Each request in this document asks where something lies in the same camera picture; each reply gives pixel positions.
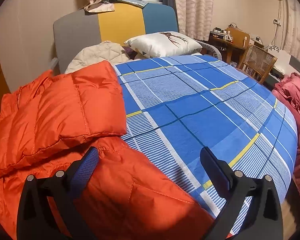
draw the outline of pillow with bird print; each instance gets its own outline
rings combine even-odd
[[[147,58],[186,55],[202,49],[198,42],[177,32],[145,34],[131,38],[124,44]]]

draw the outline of yellow headboard panel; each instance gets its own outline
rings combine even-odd
[[[98,13],[101,41],[124,46],[130,38],[146,34],[142,9],[125,3],[115,3],[115,11]]]

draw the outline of blue mesh pad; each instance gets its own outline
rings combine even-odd
[[[81,163],[70,182],[68,195],[72,199],[80,196],[99,162],[98,150],[95,147],[91,147],[88,151],[90,151],[86,153],[88,156],[85,157],[85,160]]]

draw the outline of black clamp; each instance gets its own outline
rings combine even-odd
[[[96,240],[72,200],[79,197],[98,160],[97,149],[91,147],[81,160],[73,162],[66,171],[57,171],[53,177],[37,179],[34,175],[29,175],[18,208],[17,239]],[[72,238],[59,231],[47,196],[54,198]]]
[[[280,201],[271,176],[254,179],[246,177],[242,171],[232,171],[208,147],[201,150],[200,161],[219,196],[226,199],[226,204],[202,240],[226,239],[248,196],[252,196],[252,200],[240,231],[228,239],[283,239]]]

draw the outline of wooden chair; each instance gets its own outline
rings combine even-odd
[[[244,71],[257,80],[259,84],[262,84],[276,61],[275,56],[250,44],[238,65],[238,69],[243,69],[243,66],[246,65]]]

